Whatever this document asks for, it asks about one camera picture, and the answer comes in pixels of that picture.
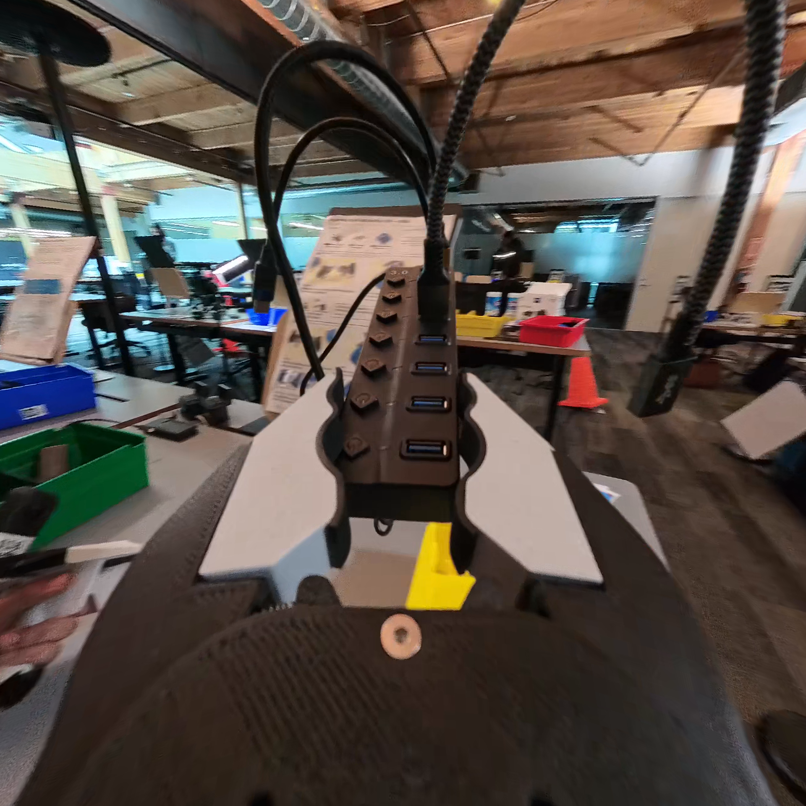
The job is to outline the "yellow plastic bin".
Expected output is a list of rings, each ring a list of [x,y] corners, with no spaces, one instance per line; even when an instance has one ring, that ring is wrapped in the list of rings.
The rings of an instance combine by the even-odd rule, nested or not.
[[[428,524],[408,588],[408,610],[460,610],[468,598],[476,579],[467,571],[458,573],[450,536],[450,523]]]

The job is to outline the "cardboard sign board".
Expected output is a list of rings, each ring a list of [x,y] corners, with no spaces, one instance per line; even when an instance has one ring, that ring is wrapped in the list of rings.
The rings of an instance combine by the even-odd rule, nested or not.
[[[18,364],[61,364],[76,312],[73,291],[97,237],[46,238],[29,258],[24,282],[3,314],[1,358]]]

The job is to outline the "red plastic bin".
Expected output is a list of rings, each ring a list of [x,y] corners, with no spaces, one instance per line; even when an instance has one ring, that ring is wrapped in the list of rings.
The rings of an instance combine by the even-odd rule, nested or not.
[[[520,322],[518,341],[549,348],[572,348],[584,335],[588,318],[538,315]]]

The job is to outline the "blue plastic bin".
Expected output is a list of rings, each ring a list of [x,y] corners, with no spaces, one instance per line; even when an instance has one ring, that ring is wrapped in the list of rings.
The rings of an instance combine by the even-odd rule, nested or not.
[[[1,373],[1,431],[95,406],[94,377],[86,369],[62,365]]]

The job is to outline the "black pole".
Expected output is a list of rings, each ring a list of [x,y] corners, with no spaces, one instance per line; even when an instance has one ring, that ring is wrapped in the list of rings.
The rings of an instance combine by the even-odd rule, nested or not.
[[[99,66],[110,58],[110,48],[97,29],[82,18],[57,5],[34,1],[2,2],[2,45],[33,55],[39,62],[47,96],[66,149],[86,232],[94,239],[92,256],[96,259],[102,281],[120,363],[125,375],[133,377],[136,374],[135,366],[118,312],[102,239],[77,153],[65,87],[56,64],[56,59],[60,56],[71,66]]]

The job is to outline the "wooden work table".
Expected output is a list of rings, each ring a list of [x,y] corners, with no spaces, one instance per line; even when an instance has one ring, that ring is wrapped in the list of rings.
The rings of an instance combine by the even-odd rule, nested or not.
[[[542,435],[552,443],[571,361],[592,357],[587,338],[581,335],[570,347],[562,348],[505,338],[459,336],[457,345],[459,368],[470,370],[489,366],[513,369],[520,376],[530,372],[539,374],[548,393]]]

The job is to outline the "white box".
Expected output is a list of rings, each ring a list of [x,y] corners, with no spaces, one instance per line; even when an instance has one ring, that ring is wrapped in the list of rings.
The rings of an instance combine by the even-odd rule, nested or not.
[[[571,289],[571,283],[533,282],[521,294],[518,308],[519,315],[522,318],[564,316],[566,297]]]

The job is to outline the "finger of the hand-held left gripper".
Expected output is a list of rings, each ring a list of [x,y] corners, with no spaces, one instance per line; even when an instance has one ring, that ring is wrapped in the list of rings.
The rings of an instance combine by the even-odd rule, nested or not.
[[[86,544],[66,549],[66,564],[77,565],[96,561],[123,561],[136,556],[142,545],[136,542],[122,540],[103,543]]]

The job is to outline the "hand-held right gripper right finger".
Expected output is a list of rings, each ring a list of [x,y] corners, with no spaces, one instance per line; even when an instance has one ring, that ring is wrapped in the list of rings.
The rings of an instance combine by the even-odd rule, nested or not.
[[[478,377],[458,384],[459,477],[450,536],[458,570],[602,585],[555,451]]]

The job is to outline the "grey panel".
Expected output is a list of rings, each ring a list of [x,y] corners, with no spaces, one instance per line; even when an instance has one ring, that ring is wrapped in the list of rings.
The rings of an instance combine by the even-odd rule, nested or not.
[[[804,436],[805,393],[784,380],[721,420],[730,453],[759,461]]]

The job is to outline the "small yellow bin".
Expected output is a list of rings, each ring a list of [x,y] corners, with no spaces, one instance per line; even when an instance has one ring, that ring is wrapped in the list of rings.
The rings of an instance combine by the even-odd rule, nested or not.
[[[480,315],[456,312],[456,334],[459,338],[499,338],[503,329],[513,322],[509,316]]]

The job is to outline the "orange traffic cone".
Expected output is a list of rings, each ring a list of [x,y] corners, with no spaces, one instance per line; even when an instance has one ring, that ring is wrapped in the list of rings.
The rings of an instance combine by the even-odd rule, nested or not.
[[[582,410],[599,409],[609,403],[599,395],[597,380],[588,356],[571,359],[567,395],[558,406]]]

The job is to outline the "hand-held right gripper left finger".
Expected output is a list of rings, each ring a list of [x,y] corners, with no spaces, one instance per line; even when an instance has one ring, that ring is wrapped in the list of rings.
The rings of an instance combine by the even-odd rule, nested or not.
[[[351,527],[337,468],[344,428],[340,369],[253,439],[198,569],[207,582],[258,579],[276,605],[346,562]]]

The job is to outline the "black USB hub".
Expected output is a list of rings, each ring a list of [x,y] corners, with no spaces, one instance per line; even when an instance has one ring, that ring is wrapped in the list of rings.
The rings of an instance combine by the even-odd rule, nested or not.
[[[421,318],[419,267],[389,267],[351,378],[338,457],[348,514],[448,523],[459,479],[455,314]]]

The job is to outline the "white stand with instruction board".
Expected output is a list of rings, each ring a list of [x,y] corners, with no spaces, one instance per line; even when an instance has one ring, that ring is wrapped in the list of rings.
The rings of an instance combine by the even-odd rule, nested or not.
[[[359,293],[374,277],[422,264],[426,220],[419,207],[333,209],[321,225],[305,269],[295,273],[317,354],[335,338]],[[300,396],[309,361],[288,309],[272,337],[263,408],[280,415]]]

